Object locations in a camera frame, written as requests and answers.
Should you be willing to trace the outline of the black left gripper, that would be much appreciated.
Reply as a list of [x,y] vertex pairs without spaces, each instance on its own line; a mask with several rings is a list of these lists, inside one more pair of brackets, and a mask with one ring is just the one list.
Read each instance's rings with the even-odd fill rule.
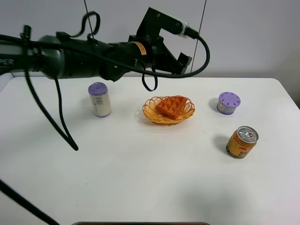
[[151,67],[171,74],[183,74],[192,61],[192,57],[182,52],[176,59],[165,46],[162,36],[152,38],[148,35],[144,37],[130,35],[128,41],[138,48],[140,59],[147,68]]

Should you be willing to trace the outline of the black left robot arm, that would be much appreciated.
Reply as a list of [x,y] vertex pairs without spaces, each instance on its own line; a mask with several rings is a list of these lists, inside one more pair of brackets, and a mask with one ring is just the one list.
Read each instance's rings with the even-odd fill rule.
[[185,73],[191,57],[180,53],[175,58],[160,37],[154,45],[130,37],[128,42],[103,43],[70,37],[43,36],[28,49],[28,69],[42,72],[50,79],[88,78],[99,76],[117,81],[129,70],[102,57],[137,69],[151,68],[171,74]]

